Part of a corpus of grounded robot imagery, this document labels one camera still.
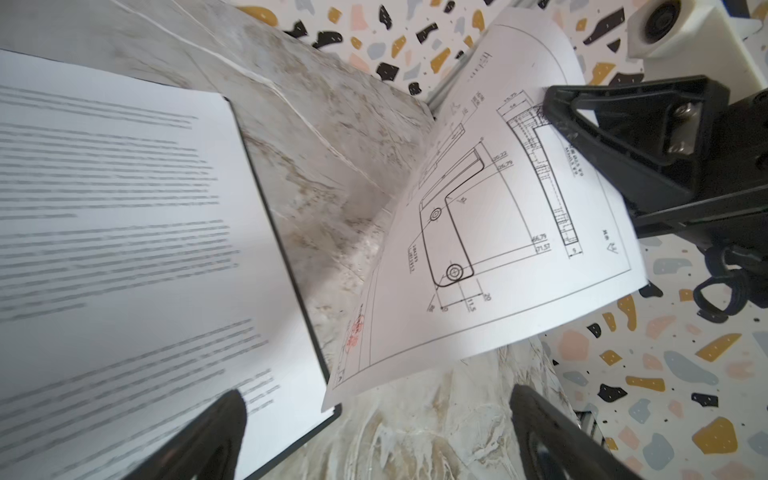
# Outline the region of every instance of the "black round lens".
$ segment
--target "black round lens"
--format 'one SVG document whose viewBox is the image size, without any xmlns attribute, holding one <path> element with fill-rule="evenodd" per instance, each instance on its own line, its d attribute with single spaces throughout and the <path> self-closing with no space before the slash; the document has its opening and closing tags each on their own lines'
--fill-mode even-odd
<svg viewBox="0 0 768 480">
<path fill-rule="evenodd" d="M 645 40 L 656 43 L 674 27 L 680 16 L 680 0 L 668 0 L 656 7 L 645 22 Z"/>
</svg>

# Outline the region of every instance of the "white paper sheet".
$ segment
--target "white paper sheet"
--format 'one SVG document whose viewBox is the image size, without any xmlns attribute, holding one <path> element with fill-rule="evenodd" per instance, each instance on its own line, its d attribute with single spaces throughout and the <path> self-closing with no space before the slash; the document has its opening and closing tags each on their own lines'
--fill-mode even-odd
<svg viewBox="0 0 768 480">
<path fill-rule="evenodd" d="M 583 84 L 537 11 L 494 21 L 441 107 L 324 401 L 517 342 L 646 283 L 621 195 L 549 125 L 546 87 Z"/>
<path fill-rule="evenodd" d="M 229 104 L 0 51 L 0 477 L 121 478 L 221 393 L 332 411 Z"/>
</svg>

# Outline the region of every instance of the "book page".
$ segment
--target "book page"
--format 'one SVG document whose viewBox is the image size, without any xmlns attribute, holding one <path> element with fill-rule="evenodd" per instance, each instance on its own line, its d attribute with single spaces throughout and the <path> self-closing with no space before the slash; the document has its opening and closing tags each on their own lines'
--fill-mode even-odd
<svg viewBox="0 0 768 480">
<path fill-rule="evenodd" d="M 325 386 L 228 102 L 0 51 L 0 477 L 122 478 L 239 389 L 242 479 Z"/>
<path fill-rule="evenodd" d="M 646 284 L 621 195 L 549 124 L 583 84 L 535 10 L 489 27 L 432 130 L 346 327 L 325 405 L 517 342 Z"/>
</svg>

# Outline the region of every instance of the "metal screw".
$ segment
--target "metal screw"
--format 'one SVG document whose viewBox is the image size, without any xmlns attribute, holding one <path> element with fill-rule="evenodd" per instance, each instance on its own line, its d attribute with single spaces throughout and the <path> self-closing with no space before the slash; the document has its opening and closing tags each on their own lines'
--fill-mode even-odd
<svg viewBox="0 0 768 480">
<path fill-rule="evenodd" d="M 686 144 L 681 141 L 679 144 L 672 144 L 667 149 L 668 154 L 681 154 L 685 151 Z"/>
<path fill-rule="evenodd" d="M 674 116 L 677 118 L 688 118 L 694 114 L 694 104 L 688 102 L 674 109 Z"/>
</svg>

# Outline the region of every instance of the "marble tabletop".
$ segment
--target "marble tabletop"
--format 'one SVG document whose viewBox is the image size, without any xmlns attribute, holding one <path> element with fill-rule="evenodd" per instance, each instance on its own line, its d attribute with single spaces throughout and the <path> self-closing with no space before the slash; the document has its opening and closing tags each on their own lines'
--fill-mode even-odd
<svg viewBox="0 0 768 480">
<path fill-rule="evenodd" d="M 424 104 L 217 0 L 6 0 L 0 48 L 227 97 L 333 362 L 419 161 Z M 358 396 L 267 478 L 524 478 L 516 383 L 574 417 L 531 338 Z"/>
</svg>

